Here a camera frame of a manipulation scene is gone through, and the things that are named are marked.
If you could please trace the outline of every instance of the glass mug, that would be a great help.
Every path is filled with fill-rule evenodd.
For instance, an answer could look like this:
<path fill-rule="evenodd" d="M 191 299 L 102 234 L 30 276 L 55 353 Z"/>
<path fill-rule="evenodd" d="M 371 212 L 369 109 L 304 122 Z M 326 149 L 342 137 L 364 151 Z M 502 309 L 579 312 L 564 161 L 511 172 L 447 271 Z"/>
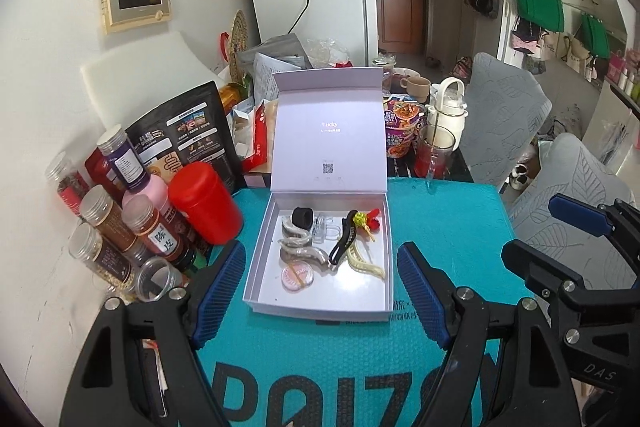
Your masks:
<path fill-rule="evenodd" d="M 418 134 L 415 175 L 418 178 L 441 180 L 456 138 L 444 127 L 428 123 Z"/>

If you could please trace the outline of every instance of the kettle handle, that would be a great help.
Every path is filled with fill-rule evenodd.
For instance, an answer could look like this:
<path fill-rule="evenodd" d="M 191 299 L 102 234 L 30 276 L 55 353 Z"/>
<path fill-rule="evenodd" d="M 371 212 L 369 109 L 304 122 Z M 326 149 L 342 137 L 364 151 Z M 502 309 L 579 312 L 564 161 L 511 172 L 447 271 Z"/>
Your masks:
<path fill-rule="evenodd" d="M 442 105 L 444 104 L 444 92 L 447 90 L 447 87 L 449 87 L 454 82 L 458 83 L 458 92 L 460 93 L 460 96 L 465 96 L 465 84 L 463 84 L 462 80 L 460 80 L 459 78 L 450 76 L 446 80 L 443 80 L 440 84 L 440 89 L 438 90 L 438 95 L 436 97 L 436 103 L 434 104 L 438 111 L 442 112 Z"/>

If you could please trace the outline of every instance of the cardboard box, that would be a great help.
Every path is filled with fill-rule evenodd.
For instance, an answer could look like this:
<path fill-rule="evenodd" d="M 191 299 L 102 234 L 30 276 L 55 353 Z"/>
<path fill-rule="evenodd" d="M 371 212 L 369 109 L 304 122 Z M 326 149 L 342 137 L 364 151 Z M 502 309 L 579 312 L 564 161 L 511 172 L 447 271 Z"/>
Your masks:
<path fill-rule="evenodd" d="M 337 68 L 275 75 L 280 97 L 273 147 L 271 197 L 262 220 L 242 299 L 255 312 L 315 320 L 386 321 L 393 309 L 391 225 L 386 201 L 382 69 Z M 314 268 L 314 282 L 292 293 L 282 286 L 282 218 L 297 206 L 341 219 L 379 208 L 375 242 L 358 234 L 360 253 L 385 270 L 385 280 L 351 268 Z M 329 253 L 336 241 L 314 245 Z"/>

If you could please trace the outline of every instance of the refrigerator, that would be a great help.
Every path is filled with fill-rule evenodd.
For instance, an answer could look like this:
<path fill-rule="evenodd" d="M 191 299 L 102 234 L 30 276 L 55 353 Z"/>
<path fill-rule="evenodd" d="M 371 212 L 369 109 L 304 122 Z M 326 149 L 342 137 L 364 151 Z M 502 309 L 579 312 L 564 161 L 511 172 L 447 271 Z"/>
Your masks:
<path fill-rule="evenodd" d="M 254 0 L 262 42 L 286 34 L 307 0 Z M 308 0 L 291 31 L 303 39 L 334 39 L 349 51 L 353 66 L 370 66 L 378 55 L 376 0 Z"/>

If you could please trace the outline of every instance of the box flap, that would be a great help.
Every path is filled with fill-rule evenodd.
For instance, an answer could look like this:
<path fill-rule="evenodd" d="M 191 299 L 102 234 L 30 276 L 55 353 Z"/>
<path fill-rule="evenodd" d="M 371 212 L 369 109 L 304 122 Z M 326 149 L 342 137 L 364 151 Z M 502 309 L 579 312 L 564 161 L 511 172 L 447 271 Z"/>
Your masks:
<path fill-rule="evenodd" d="M 386 192 L 382 68 L 277 73 L 274 192 Z"/>

